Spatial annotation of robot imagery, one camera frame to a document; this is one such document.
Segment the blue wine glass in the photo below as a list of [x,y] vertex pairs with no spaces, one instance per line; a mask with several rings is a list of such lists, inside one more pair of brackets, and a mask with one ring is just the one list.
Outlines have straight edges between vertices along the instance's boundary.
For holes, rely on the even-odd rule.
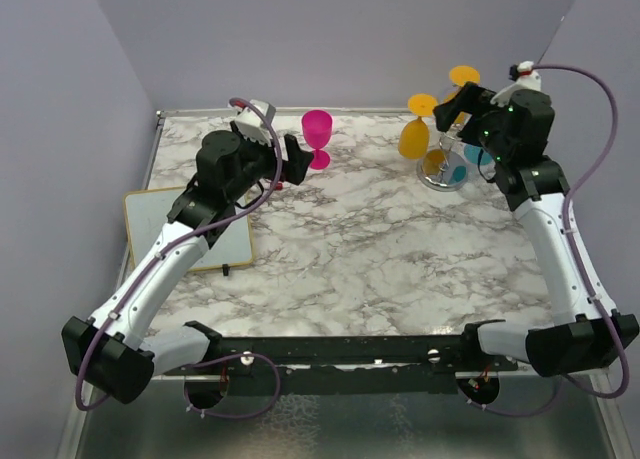
[[493,162],[491,156],[481,147],[467,144],[463,149],[465,159],[475,165],[486,166]]

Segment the pink wine glass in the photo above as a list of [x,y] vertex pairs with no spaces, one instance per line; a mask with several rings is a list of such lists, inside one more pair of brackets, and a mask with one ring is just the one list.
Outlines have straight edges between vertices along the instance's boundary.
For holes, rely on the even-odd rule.
[[332,116],[324,110],[311,110],[302,116],[301,126],[303,137],[314,155],[310,167],[314,170],[326,169],[331,159],[324,148],[332,137]]

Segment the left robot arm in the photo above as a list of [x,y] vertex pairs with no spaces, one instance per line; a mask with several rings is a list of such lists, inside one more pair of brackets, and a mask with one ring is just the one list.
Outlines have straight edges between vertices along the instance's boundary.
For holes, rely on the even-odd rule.
[[61,336],[76,376],[76,405],[89,383],[106,396],[128,404],[152,377],[190,365],[206,374],[220,364],[214,334],[190,322],[152,338],[147,331],[160,307],[183,276],[209,252],[227,227],[267,198],[263,193],[244,209],[238,201],[256,184],[299,185],[314,158],[291,134],[260,144],[236,125],[207,134],[196,154],[196,172],[174,201],[158,238],[121,287],[86,320],[72,317]]

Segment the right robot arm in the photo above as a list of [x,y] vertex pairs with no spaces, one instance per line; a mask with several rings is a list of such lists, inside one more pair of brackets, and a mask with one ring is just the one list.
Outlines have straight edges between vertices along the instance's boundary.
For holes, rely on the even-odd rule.
[[499,103],[493,91],[468,82],[435,108],[437,129],[448,131],[461,113],[469,119],[457,135],[493,159],[495,182],[534,248],[552,312],[544,328],[504,321],[466,326],[475,336],[460,344],[461,362],[481,370],[495,355],[510,356],[543,377],[610,366],[639,324],[619,313],[600,283],[565,203],[564,172],[544,153],[555,117],[550,98],[537,87],[521,88]]

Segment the yellow wine glass front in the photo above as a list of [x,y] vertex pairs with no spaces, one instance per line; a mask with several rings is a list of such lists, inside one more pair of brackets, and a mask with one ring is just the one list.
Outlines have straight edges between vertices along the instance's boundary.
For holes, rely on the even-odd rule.
[[408,110],[415,118],[405,125],[400,134],[398,152],[402,157],[418,160],[426,154],[430,132],[424,118],[430,117],[437,105],[437,99],[425,93],[415,94],[408,99]]

